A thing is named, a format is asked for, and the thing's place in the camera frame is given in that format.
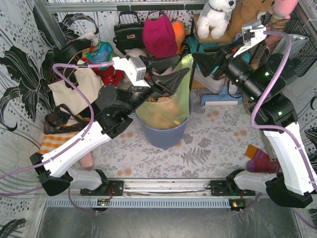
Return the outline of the green trash bag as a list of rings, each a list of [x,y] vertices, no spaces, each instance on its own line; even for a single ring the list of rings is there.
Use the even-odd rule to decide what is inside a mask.
[[[173,70],[173,72],[189,70],[174,95],[159,97],[155,94],[150,97],[136,110],[141,122],[155,129],[171,129],[181,125],[189,117],[189,84],[192,66],[193,58],[189,54]]]

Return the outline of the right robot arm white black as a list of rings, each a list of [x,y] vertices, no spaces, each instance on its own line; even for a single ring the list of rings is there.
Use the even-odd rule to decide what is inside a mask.
[[[232,43],[213,53],[193,53],[203,76],[213,71],[225,75],[249,97],[254,104],[251,125],[264,133],[281,167],[281,172],[274,174],[235,171],[234,183],[241,190],[267,194],[279,206],[305,208],[317,189],[317,175],[301,139],[295,108],[282,94],[296,79],[289,59],[291,44],[287,43],[282,54],[271,55],[257,69],[240,57],[241,50],[241,45]]]

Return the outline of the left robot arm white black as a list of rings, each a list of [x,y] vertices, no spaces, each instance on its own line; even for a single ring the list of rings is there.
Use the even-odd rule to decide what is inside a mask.
[[[79,189],[83,196],[113,196],[114,190],[101,170],[84,171],[73,165],[96,147],[123,133],[132,123],[134,113],[153,93],[173,95],[183,78],[190,72],[186,67],[165,71],[179,60],[179,56],[162,59],[147,57],[114,57],[99,63],[99,67],[113,66],[128,76],[131,86],[122,90],[114,85],[104,85],[94,104],[89,104],[91,119],[77,135],[58,148],[31,156],[33,168],[43,189],[49,196]]]

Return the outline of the blue trash bin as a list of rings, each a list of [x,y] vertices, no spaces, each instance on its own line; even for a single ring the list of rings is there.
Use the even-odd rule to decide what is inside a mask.
[[[193,99],[192,97],[189,97],[189,111],[190,111],[189,117],[181,125],[171,129],[152,128],[145,125],[141,121],[138,115],[136,115],[136,118],[141,125],[142,131],[147,141],[154,147],[167,150],[175,146],[182,139],[185,129],[187,127],[188,121],[191,118],[193,108],[194,108]]]

